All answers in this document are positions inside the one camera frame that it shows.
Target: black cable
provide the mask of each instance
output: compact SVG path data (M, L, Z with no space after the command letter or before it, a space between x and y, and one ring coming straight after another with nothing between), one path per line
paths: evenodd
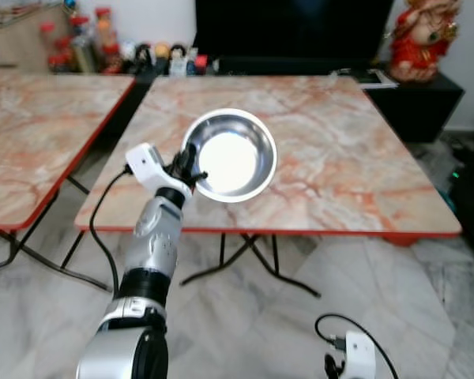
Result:
M119 278L118 278L118 269L116 268L116 262L114 261L114 258L111 255L111 252L109 249L103 244L103 242L100 240L98 234L96 233L95 230L95 216L96 213L98 212L100 206L102 205L102 201L111 189L111 187L124 175L126 174L132 174L132 171L128 165L125 166L123 171L121 171L118 175L115 176L114 179L112 179L109 184L107 184L107 188L104 190L102 193L102 196L100 196L100 199L96 203L96 207L93 209L92 216L89 218L89 231L92 233L93 238L95 239L96 243L100 246L102 249L103 253L105 254L105 257L109 261L109 265L111 266L111 272L112 272L112 298L116 298L116 295L118 294L119 290Z
M358 329L360 329L362 332L364 332L367 337L369 337L372 342L374 343L374 345L377 347L377 349L379 350L379 352L381 353L382 357L385 359L386 361L386 364L388 365L389 367L389 370L391 371L392 375L393 375L393 379L399 379L398 378L398 374L397 374L397 371L395 370L395 367L393 366L392 364L392 361L389 359L388 355L385 353L384 349L381 347L381 345L379 344L378 341L376 341L376 339L362 326L360 325L358 322L356 321L353 321L351 318L349 317L346 317L342 314L338 314L338 313L327 313L327 314L323 314L321 315L320 317L318 317L318 319L316 320L316 322L314 323L314 330L316 331L316 334L318 334L318 336L324 340L325 342L329 343L330 345L333 345L334 344L334 339L331 339L331 338L328 338L328 337L325 337L322 335L322 333L319 331L319 323L321 322L321 320L324 320L326 318L340 318L342 320L346 320L347 322L349 322L350 324L353 324L354 326L356 326Z

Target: white robot part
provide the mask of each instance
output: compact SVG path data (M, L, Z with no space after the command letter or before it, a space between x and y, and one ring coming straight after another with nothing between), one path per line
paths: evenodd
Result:
M346 333L346 364L340 379L375 379L374 343L365 334Z
M164 162L154 145L140 144L126 153L126 162L134 172L135 178L152 193L167 187L178 190L187 202L193 196L191 189L164 171Z

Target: ganesha statue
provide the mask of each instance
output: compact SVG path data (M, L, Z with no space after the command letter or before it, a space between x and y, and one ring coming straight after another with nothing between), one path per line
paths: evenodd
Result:
M393 32L390 74L398 81L431 81L438 60L457 37L461 0L406 0Z

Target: tiled floor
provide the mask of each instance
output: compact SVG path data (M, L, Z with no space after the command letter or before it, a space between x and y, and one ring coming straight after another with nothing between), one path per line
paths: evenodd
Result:
M76 176L91 186L104 162L90 156ZM72 224L83 200L64 185L29 245L61 262L77 235ZM122 271L129 236L103 238ZM239 243L229 238L228 248ZM267 251L268 244L259 242ZM179 287L185 276L214 265L219 249L218 236L183 235L167 301L170 378L323 378L329 349L314 334L314 320L327 312L370 329L401 378L474 378L474 253L462 239L411 249L377 238L287 237L279 245L284 273L322 291L321 299L275 280L251 253L224 273ZM6 254L0 240L0 260ZM70 268L111 282L89 235ZM0 272L0 379L74 377L109 301L109 294L20 254ZM323 328L332 334L349 327L327 321ZM377 378L387 377L379 358Z

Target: stainless steel bowl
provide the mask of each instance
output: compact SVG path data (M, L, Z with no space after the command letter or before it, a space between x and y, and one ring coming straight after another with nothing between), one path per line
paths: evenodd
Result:
M194 144L194 174L207 171L197 189L224 203L246 201L272 180L277 165L276 144L256 116L224 108L196 120L186 132L182 147Z

